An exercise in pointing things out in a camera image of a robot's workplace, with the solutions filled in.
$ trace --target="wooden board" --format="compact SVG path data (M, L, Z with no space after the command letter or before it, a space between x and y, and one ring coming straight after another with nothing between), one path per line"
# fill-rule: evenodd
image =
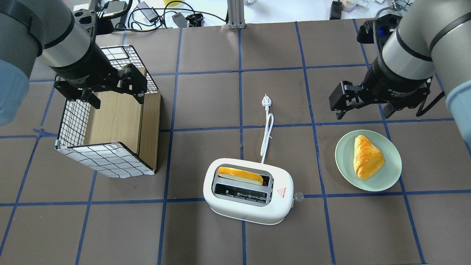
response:
M160 93L146 94L144 97L139 157L153 169L157 169L160 103Z
M127 94L96 93L100 109L90 108L84 144L119 141L139 153L142 105Z

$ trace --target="red warning label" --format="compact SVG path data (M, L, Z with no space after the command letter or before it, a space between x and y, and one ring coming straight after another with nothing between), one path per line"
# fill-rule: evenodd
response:
M281 195L282 198L284 198L284 194L286 193L286 188L282 188L277 190L277 192Z

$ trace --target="white bottle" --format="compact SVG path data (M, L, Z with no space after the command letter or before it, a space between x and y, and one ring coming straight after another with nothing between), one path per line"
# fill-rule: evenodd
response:
M343 0L342 10L345 12L351 12L355 9L358 0Z

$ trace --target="metal post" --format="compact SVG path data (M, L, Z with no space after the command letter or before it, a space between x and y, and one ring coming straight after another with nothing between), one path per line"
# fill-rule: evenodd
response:
M227 0L229 28L245 28L244 0Z

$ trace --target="box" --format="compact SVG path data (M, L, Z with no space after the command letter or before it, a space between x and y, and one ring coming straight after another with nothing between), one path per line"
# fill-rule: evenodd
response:
M144 64L130 45L102 48L120 69ZM101 108L87 102L66 101L55 147L69 158L109 177L153 175L157 170L161 94L149 73L141 105L130 95L97 93Z

